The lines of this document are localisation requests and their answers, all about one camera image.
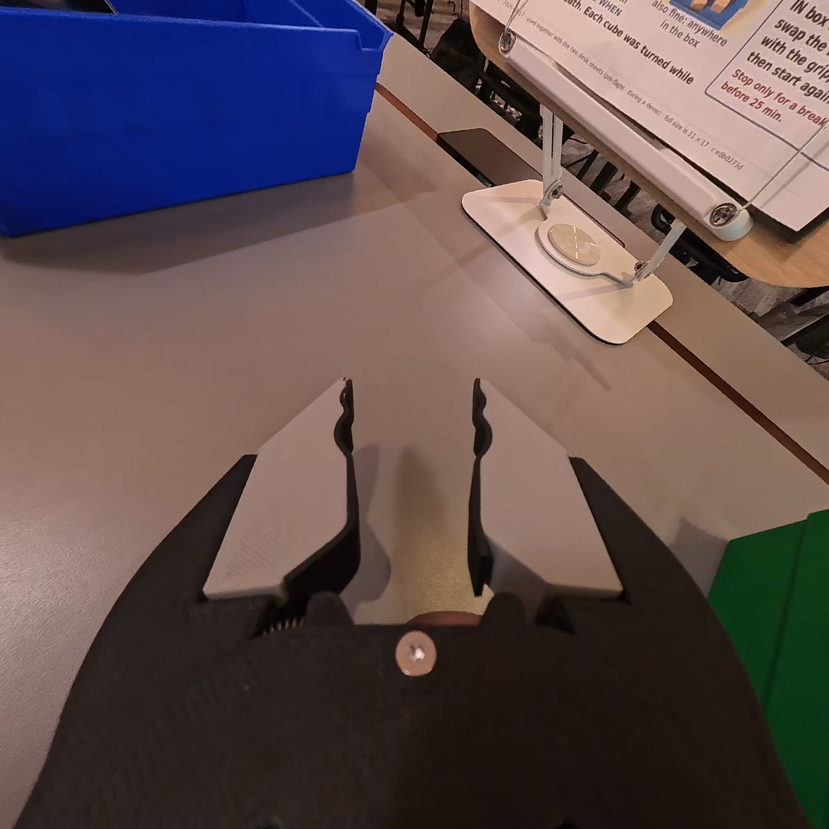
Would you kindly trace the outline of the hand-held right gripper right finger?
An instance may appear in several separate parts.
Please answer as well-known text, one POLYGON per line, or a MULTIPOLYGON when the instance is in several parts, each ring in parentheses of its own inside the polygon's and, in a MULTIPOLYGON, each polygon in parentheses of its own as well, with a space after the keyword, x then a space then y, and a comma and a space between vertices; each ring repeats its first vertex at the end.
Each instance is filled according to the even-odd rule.
POLYGON ((617 599, 623 584, 567 451, 482 378, 473 382, 468 572, 529 616, 559 597, 617 599))

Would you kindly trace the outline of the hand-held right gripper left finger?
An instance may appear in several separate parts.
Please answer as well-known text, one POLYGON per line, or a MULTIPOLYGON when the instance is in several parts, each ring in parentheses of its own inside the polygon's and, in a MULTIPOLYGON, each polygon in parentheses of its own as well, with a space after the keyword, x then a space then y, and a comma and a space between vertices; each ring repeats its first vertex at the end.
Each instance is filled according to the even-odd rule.
POLYGON ((260 447, 206 598, 309 599, 348 586, 361 560, 353 421, 344 377, 260 447))

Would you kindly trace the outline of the green plastic bin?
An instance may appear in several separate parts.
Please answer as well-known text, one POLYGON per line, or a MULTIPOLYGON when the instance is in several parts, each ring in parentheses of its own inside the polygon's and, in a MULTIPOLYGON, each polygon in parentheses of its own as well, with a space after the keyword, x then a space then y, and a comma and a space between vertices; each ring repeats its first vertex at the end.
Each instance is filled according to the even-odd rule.
POLYGON ((709 602, 812 827, 828 827, 828 511, 732 540, 709 602))

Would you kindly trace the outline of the blue plastic bin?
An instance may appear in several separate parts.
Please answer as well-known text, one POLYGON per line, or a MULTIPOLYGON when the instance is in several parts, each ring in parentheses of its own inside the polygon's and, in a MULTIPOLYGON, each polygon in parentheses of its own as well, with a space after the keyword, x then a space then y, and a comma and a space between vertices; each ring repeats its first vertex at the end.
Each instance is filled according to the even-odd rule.
POLYGON ((391 31, 331 2, 2 6, 17 237, 356 167, 391 31))

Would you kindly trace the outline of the instruction sheet on stand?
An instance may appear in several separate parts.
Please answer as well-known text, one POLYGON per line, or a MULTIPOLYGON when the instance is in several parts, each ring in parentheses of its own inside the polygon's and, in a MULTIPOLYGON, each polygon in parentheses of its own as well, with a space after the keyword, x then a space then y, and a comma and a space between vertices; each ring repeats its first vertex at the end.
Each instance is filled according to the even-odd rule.
POLYGON ((509 25, 470 5, 484 54, 541 104, 542 180, 468 193, 462 208, 586 331, 619 345, 664 313, 672 295, 656 274, 685 231, 726 264, 772 285, 827 285, 827 221, 799 237, 723 189, 607 104, 509 25), (563 126, 569 125, 651 193, 672 219, 650 254, 633 254, 564 194, 563 126))

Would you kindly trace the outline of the printed instruction sheet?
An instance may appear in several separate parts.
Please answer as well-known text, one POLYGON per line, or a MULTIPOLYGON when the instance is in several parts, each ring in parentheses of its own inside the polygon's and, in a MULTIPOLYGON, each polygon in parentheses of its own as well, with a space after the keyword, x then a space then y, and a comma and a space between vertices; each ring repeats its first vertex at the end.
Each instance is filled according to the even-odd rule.
POLYGON ((795 237, 827 221, 827 2, 475 4, 795 237))

